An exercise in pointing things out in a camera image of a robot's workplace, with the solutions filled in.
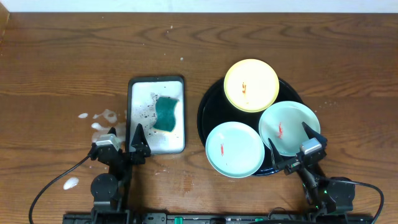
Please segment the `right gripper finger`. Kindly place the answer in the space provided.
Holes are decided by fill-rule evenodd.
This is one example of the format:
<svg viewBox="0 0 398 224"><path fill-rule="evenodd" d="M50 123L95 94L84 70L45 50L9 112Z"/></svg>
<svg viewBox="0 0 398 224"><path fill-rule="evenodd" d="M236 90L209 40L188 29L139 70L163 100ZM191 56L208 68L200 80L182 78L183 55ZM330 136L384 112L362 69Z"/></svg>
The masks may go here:
<svg viewBox="0 0 398 224"><path fill-rule="evenodd" d="M270 149L271 149L271 156L272 156L272 164L273 165L277 165L281 162L283 162L283 158L282 156L279 154L277 148L275 147L274 143L272 142L272 140L269 138L268 142L270 144Z"/></svg>
<svg viewBox="0 0 398 224"><path fill-rule="evenodd" d="M302 126L304 128L304 131L306 133L306 135L308 136L309 139L315 138L318 141L324 141L325 138L318 132L316 132L315 130L313 130L306 122L302 122Z"/></svg>

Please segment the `light green plate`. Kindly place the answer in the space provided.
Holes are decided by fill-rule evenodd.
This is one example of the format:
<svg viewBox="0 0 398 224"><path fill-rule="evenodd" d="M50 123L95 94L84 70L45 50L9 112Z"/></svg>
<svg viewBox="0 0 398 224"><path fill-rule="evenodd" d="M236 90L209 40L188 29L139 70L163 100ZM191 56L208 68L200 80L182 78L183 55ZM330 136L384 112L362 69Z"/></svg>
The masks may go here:
<svg viewBox="0 0 398 224"><path fill-rule="evenodd" d="M254 174L266 154L259 134L252 127L235 121L219 124L210 132L205 152L215 170L237 179Z"/></svg>
<svg viewBox="0 0 398 224"><path fill-rule="evenodd" d="M281 156L292 157L301 143L308 140L302 123L320 133L320 122L307 106L295 101L281 101L266 109L259 120L259 135L270 147L272 142Z"/></svg>

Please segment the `green yellow sponge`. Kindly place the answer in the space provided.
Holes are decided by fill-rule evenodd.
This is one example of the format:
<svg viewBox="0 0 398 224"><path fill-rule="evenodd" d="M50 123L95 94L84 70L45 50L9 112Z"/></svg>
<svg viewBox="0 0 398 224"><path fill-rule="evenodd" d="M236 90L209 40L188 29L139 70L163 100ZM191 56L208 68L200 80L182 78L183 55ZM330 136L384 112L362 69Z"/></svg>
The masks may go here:
<svg viewBox="0 0 398 224"><path fill-rule="evenodd" d="M172 132L176 125L175 107L178 100L161 96L155 104L156 122L154 129Z"/></svg>

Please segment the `light green plate front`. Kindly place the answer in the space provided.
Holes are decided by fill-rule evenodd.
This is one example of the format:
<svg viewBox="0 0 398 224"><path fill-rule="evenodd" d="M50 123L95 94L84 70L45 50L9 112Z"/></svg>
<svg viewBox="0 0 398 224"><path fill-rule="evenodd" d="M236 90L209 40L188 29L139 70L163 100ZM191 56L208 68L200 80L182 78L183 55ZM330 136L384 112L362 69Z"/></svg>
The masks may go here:
<svg viewBox="0 0 398 224"><path fill-rule="evenodd" d="M235 121L219 124L210 132L205 152L215 170L237 179L254 174L266 154L259 134L252 127Z"/></svg>

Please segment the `yellow plate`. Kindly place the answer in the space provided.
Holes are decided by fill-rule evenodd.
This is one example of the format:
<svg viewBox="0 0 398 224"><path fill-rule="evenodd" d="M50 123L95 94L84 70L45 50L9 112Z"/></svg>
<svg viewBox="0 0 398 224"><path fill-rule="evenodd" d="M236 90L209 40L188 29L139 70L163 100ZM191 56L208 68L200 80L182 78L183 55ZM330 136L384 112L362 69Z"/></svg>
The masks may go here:
<svg viewBox="0 0 398 224"><path fill-rule="evenodd" d="M280 85L269 64L258 59L244 59L227 71L223 87L227 100L235 108L257 113L275 102Z"/></svg>

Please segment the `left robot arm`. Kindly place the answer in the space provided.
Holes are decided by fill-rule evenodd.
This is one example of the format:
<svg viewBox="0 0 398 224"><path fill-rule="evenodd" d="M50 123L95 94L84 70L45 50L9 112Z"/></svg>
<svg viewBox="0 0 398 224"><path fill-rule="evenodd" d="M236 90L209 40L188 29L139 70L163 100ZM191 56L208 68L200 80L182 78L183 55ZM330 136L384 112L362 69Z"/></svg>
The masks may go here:
<svg viewBox="0 0 398 224"><path fill-rule="evenodd" d="M145 164L151 154L141 124L137 125L131 146L133 151L121 149L115 128L92 144L90 159L109 166L107 173L98 175L91 183L92 223L142 223L141 216L127 207L132 167Z"/></svg>

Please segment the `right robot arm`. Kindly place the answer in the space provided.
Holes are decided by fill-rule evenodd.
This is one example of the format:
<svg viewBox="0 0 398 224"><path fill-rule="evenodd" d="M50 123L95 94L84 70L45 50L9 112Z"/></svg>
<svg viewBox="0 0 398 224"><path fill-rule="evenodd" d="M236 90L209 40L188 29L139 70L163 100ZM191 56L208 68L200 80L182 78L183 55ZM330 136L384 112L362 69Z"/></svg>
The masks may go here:
<svg viewBox="0 0 398 224"><path fill-rule="evenodd" d="M327 138L307 123L302 126L308 141L301 143L298 153L290 159L283 159L272 140L268 140L272 165L285 175L298 173L308 203L315 206L318 215L345 215L353 209L355 186L345 177L325 177L318 162L326 157Z"/></svg>

